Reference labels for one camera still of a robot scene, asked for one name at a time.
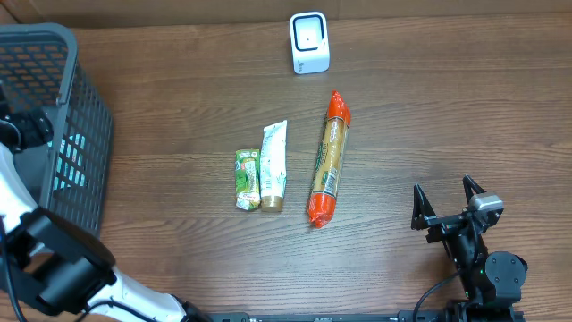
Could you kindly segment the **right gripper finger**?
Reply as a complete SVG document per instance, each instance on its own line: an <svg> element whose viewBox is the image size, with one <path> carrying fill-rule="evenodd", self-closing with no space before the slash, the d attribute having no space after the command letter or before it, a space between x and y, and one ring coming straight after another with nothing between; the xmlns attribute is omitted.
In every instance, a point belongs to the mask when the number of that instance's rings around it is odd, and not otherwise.
<svg viewBox="0 0 572 322"><path fill-rule="evenodd" d="M466 174L463 177L462 182L467 202L470 202L470 200L475 195L486 193L486 190L484 190L477 182L475 182L469 174Z"/></svg>
<svg viewBox="0 0 572 322"><path fill-rule="evenodd" d="M411 218L411 229L424 230L432 224L432 221L436 218L436 214L419 184L414 186L413 192L414 206Z"/></svg>

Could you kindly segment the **teal wet wipes pack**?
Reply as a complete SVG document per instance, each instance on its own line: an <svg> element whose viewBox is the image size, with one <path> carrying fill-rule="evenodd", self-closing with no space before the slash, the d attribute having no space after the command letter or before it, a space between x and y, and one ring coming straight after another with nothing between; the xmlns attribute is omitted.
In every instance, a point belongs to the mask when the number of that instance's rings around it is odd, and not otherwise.
<svg viewBox="0 0 572 322"><path fill-rule="evenodd" d="M69 189L72 186L88 186L88 179L84 174L85 166L83 164L85 145L86 139L80 134L73 134L61 140L60 156L55 163L54 191Z"/></svg>

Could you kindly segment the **orange biscuit roll package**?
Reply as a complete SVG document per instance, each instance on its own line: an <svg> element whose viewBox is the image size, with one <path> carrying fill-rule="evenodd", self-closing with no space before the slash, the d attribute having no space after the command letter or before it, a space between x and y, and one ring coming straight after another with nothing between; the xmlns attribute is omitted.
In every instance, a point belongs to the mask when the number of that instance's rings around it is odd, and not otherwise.
<svg viewBox="0 0 572 322"><path fill-rule="evenodd" d="M350 123L349 107L335 90L327 108L307 202L309 222L314 228L322 228L333 219Z"/></svg>

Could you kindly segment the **white cosmetic tube gold cap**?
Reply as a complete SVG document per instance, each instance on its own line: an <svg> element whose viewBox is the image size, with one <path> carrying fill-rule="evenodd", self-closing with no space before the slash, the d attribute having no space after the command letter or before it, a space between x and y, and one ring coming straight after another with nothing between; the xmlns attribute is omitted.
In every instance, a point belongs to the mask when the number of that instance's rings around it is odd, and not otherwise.
<svg viewBox="0 0 572 322"><path fill-rule="evenodd" d="M268 125L260 157L260 195L263 212L281 212L287 182L286 139L288 121Z"/></svg>

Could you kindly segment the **green juice carton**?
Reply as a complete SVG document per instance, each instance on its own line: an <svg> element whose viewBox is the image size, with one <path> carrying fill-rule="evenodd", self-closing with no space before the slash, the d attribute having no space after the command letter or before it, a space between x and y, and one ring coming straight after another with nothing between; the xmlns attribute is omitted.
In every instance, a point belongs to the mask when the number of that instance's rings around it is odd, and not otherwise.
<svg viewBox="0 0 572 322"><path fill-rule="evenodd" d="M259 149L241 149L236 151L235 161L235 197L236 207L251 211L259 207Z"/></svg>

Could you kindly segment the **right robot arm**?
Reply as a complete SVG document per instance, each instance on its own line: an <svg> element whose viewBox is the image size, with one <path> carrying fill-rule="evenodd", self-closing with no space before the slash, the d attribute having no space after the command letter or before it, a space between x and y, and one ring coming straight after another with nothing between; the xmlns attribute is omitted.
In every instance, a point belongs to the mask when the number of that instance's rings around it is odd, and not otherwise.
<svg viewBox="0 0 572 322"><path fill-rule="evenodd" d="M470 176L463 178L467 205L457 215L439 217L420 185L414 186L411 228L426 230L426 241L440 242L455 272L432 286L412 311L401 315L408 321L523 321L524 313L513 305L522 298L528 265L510 252L489 252L482 234L495 226L504 211L500 197L483 189ZM447 302L441 311L422 310L425 300L458 278L464 300Z"/></svg>

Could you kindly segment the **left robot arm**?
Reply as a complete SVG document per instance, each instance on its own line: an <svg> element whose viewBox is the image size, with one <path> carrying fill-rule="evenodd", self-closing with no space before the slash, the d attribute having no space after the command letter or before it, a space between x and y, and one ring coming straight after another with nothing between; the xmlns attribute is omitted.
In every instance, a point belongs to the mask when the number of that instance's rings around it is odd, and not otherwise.
<svg viewBox="0 0 572 322"><path fill-rule="evenodd" d="M93 235L42 208L13 157L47 144L53 126L42 109L13 113L1 100L1 288L23 320L22 302L46 315L98 314L120 321L207 321L189 302L123 274Z"/></svg>

